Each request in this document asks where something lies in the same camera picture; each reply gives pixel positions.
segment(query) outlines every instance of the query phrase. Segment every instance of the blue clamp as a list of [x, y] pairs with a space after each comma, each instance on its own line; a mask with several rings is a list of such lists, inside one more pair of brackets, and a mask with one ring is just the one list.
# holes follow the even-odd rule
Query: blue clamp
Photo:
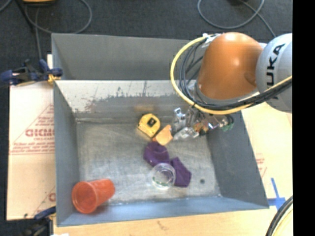
[[30, 60], [27, 59], [22, 64], [22, 67], [1, 73], [1, 81], [8, 83], [10, 86], [16, 86], [30, 82], [48, 81], [51, 77], [60, 78], [63, 75], [61, 68], [50, 69], [47, 62], [43, 59], [38, 64], [39, 68], [35, 68]]

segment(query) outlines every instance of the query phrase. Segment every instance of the cardboard sheet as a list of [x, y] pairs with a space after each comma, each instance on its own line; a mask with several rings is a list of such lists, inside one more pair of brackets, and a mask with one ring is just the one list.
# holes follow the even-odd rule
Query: cardboard sheet
[[7, 220], [54, 206], [55, 181], [53, 88], [47, 82], [11, 87]]

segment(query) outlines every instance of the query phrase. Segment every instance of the black floor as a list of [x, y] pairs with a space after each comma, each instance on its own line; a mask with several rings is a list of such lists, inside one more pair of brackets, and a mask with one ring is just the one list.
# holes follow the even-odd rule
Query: black floor
[[[0, 0], [0, 8], [7, 0]], [[210, 25], [199, 15], [198, 0], [84, 0], [93, 12], [92, 21], [83, 33], [117, 36], [195, 39], [204, 32], [239, 31], [259, 42], [292, 32], [293, 0], [265, 0], [259, 12], [268, 23], [256, 16], [242, 24], [254, 12], [240, 0], [203, 0], [202, 13], [222, 29]], [[261, 0], [242, 0], [257, 9]], [[34, 20], [37, 8], [28, 7]], [[48, 31], [76, 32], [89, 19], [89, 11], [81, 0], [59, 0], [38, 12], [38, 24]], [[42, 56], [51, 51], [50, 34], [39, 31]], [[20, 67], [25, 59], [38, 62], [36, 37], [17, 4], [13, 1], [0, 11], [0, 73]], [[32, 221], [6, 221], [6, 185], [8, 152], [8, 89], [0, 88], [0, 236], [14, 236]]]

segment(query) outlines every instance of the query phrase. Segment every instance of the bin floor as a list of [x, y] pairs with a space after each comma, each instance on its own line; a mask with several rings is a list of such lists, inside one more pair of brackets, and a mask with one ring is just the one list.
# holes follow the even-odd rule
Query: bin floor
[[143, 159], [150, 139], [134, 123], [77, 121], [76, 128], [80, 180], [111, 179], [116, 193], [109, 205], [220, 195], [205, 136], [166, 145], [170, 158], [179, 157], [192, 177], [187, 188], [161, 190], [148, 181], [152, 167]]

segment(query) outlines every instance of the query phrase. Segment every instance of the clear plastic cup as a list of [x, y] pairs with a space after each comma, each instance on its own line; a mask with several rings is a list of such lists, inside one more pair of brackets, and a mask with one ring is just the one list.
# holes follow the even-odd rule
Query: clear plastic cup
[[91, 213], [115, 193], [114, 183], [110, 179], [81, 181], [72, 189], [72, 202], [80, 213]]
[[156, 164], [149, 173], [149, 182], [156, 188], [167, 190], [174, 185], [176, 172], [168, 163]]

